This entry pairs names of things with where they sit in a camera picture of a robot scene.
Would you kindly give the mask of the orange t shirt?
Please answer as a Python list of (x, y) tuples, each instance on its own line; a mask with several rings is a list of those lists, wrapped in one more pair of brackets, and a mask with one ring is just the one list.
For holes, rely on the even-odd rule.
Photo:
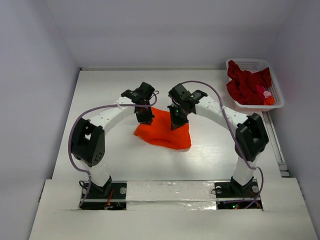
[(171, 118), (168, 111), (151, 108), (154, 115), (151, 125), (140, 124), (134, 135), (143, 141), (168, 149), (187, 150), (192, 146), (189, 124), (171, 130)]

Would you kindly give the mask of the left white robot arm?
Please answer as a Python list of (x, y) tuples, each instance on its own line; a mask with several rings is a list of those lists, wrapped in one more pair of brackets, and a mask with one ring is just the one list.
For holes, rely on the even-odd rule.
[(101, 198), (110, 194), (112, 178), (102, 162), (105, 136), (132, 114), (140, 124), (151, 125), (154, 115), (150, 99), (155, 96), (155, 89), (142, 82), (134, 90), (125, 90), (113, 104), (86, 110), (76, 119), (69, 134), (68, 156), (77, 171), (88, 175), (88, 191), (93, 187)]

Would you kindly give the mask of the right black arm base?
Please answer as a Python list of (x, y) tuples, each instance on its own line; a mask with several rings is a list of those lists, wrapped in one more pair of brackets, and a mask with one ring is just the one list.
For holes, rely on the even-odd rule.
[(262, 209), (259, 191), (255, 179), (244, 188), (230, 181), (218, 181), (214, 183), (210, 194), (216, 198), (218, 210)]

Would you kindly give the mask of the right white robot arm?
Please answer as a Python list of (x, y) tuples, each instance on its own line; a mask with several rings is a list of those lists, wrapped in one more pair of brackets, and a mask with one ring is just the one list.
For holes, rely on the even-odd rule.
[(257, 159), (269, 142), (261, 116), (234, 111), (224, 106), (220, 97), (215, 101), (201, 90), (188, 91), (181, 83), (174, 86), (168, 96), (171, 98), (168, 109), (172, 131), (188, 124), (189, 114), (207, 118), (229, 130), (238, 155), (230, 190), (235, 196), (246, 193), (253, 180)]

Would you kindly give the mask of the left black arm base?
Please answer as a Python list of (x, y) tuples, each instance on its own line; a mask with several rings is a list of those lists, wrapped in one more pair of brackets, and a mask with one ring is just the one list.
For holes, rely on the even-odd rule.
[(111, 185), (110, 194), (103, 196), (93, 184), (83, 201), (80, 209), (82, 210), (109, 210), (122, 211), (127, 209), (126, 201), (127, 182), (113, 181)]

